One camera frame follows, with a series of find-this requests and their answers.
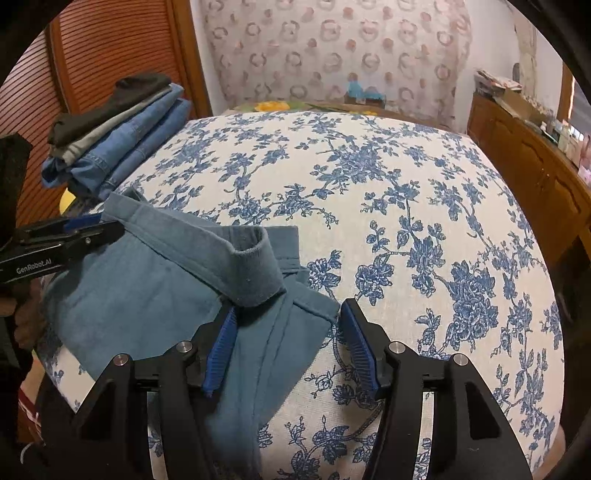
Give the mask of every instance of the cabinet door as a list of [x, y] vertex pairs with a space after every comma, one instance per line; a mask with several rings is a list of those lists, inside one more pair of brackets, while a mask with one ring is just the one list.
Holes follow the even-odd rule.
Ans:
[[558, 261], [589, 218], [589, 194], [574, 172], [556, 164], [541, 184], [543, 228], [536, 234], [549, 265]]
[[507, 185], [523, 210], [534, 235], [538, 237], [541, 223], [544, 222], [540, 209], [543, 199], [541, 185], [547, 180], [552, 159], [549, 157], [548, 149], [526, 126], [516, 124], [514, 138], [516, 148], [511, 158], [510, 183]]
[[481, 149], [483, 149], [488, 139], [492, 116], [491, 102], [480, 95], [474, 94], [467, 133]]
[[493, 163], [511, 190], [518, 185], [515, 181], [518, 159], [515, 158], [517, 143], [514, 134], [515, 120], [498, 105], [491, 104], [490, 134], [482, 151]]

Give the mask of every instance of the folded clothes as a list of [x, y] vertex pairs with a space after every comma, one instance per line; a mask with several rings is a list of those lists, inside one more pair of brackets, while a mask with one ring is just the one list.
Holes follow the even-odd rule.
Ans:
[[113, 94], [100, 107], [79, 115], [59, 115], [51, 126], [47, 142], [55, 147], [63, 147], [169, 84], [168, 76], [154, 72], [138, 73], [118, 80]]
[[140, 103], [134, 105], [133, 107], [128, 108], [127, 110], [119, 113], [118, 115], [112, 116], [106, 122], [100, 124], [96, 128], [93, 128], [86, 135], [78, 138], [77, 140], [74, 140], [70, 144], [67, 144], [63, 147], [51, 147], [49, 150], [49, 156], [61, 158], [65, 165], [72, 165], [92, 145], [97, 143], [101, 138], [103, 138], [107, 133], [113, 130], [117, 125], [119, 125], [124, 120], [127, 120], [129, 117], [134, 116], [136, 113], [142, 111], [149, 104], [155, 102], [160, 97], [166, 95], [168, 92], [170, 92], [170, 90], [170, 86], [163, 88], [159, 92], [156, 92], [152, 96], [146, 98], [146, 100], [142, 100]]
[[297, 228], [219, 226], [116, 193], [103, 218], [119, 220], [126, 233], [54, 278], [44, 297], [51, 329], [97, 378], [118, 353], [161, 355], [190, 339], [213, 320], [220, 298], [241, 306], [220, 398], [205, 423], [223, 463], [253, 473], [260, 425], [309, 367], [339, 309], [307, 287]]
[[170, 86], [170, 92], [111, 130], [73, 165], [67, 166], [54, 157], [46, 159], [41, 166], [43, 185], [56, 187], [74, 178], [89, 192], [97, 191], [125, 154], [160, 121], [184, 91], [180, 85]]
[[[178, 99], [172, 108], [162, 117], [152, 130], [124, 156], [119, 164], [113, 169], [109, 177], [100, 184], [98, 192], [90, 192], [96, 195], [100, 200], [106, 200], [109, 194], [115, 190], [123, 181], [129, 177], [136, 168], [144, 163], [158, 148], [169, 138], [179, 132], [184, 127], [191, 111], [191, 102], [184, 99]], [[73, 184], [78, 182], [73, 179], [70, 181], [70, 191], [77, 194], [77, 185], [72, 189]]]

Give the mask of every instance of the wooden wardrobe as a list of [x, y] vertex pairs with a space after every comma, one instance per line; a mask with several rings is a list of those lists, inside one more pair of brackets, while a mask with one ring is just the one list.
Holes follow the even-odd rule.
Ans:
[[33, 41], [0, 87], [0, 135], [33, 145], [19, 225], [58, 215], [64, 188], [40, 181], [56, 115], [94, 108], [118, 79], [146, 70], [182, 85], [194, 118], [211, 115], [189, 0], [75, 0]]

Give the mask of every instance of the black cloth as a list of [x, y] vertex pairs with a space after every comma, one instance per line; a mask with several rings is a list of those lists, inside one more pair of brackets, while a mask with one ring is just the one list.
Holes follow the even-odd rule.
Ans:
[[169, 84], [168, 76], [154, 72], [138, 73], [118, 80], [115, 91], [100, 107], [80, 115], [58, 115], [51, 126], [47, 142], [55, 147], [63, 147]]

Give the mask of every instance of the bed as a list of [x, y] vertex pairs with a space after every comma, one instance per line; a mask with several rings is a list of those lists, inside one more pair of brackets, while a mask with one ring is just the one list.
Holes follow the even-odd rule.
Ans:
[[[465, 353], [532, 470], [558, 430], [564, 355], [540, 249], [513, 195], [468, 137], [335, 112], [190, 121], [120, 187], [221, 224], [297, 225], [310, 285], [358, 300], [422, 355]], [[73, 409], [93, 380], [48, 330], [38, 353]], [[258, 435], [263, 478], [361, 478], [382, 414], [334, 328]], [[425, 395], [415, 478], [426, 477]], [[162, 445], [148, 432], [155, 478]]]

